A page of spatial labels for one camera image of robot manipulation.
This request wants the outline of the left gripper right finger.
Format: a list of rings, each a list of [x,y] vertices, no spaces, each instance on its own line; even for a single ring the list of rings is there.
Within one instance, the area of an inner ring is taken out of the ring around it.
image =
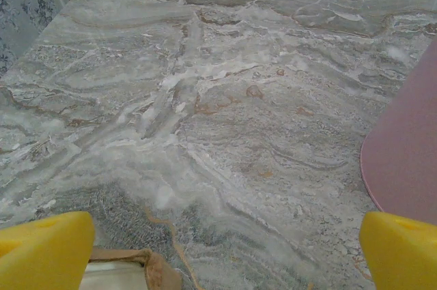
[[[361,248],[377,289],[436,288],[436,226],[383,212],[365,214]]]

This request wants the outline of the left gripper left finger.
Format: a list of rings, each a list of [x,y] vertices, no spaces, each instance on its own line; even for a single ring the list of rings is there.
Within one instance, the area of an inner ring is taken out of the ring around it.
[[[1,230],[1,288],[78,289],[95,230],[87,212],[68,212]]]

